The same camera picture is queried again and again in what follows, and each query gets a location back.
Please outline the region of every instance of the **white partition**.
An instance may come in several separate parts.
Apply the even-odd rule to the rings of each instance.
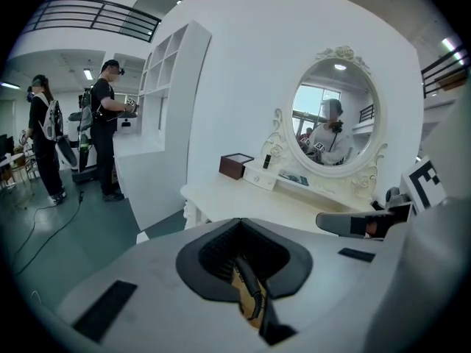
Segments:
[[[137,133],[115,135],[121,189],[141,230],[183,208],[196,88],[211,34],[191,21],[158,41],[149,55]]]

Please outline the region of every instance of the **brown box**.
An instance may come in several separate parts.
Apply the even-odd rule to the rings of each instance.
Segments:
[[[229,154],[221,157],[219,172],[229,178],[238,180],[244,176],[244,164],[252,161],[253,157],[242,153]]]

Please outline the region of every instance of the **white backpack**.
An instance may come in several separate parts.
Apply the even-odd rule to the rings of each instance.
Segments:
[[[56,141],[64,135],[64,123],[62,118],[62,111],[60,111],[59,101],[53,100],[50,103],[47,102],[46,96],[42,93],[36,94],[37,97],[47,106],[46,117],[44,122],[39,122],[41,129],[43,130],[44,136],[50,141]]]

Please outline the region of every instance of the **small drawer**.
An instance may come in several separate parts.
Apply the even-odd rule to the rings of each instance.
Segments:
[[[269,191],[273,190],[273,187],[277,182],[275,178],[253,171],[250,168],[245,168],[244,179],[248,181],[248,183],[252,183],[253,185]]]

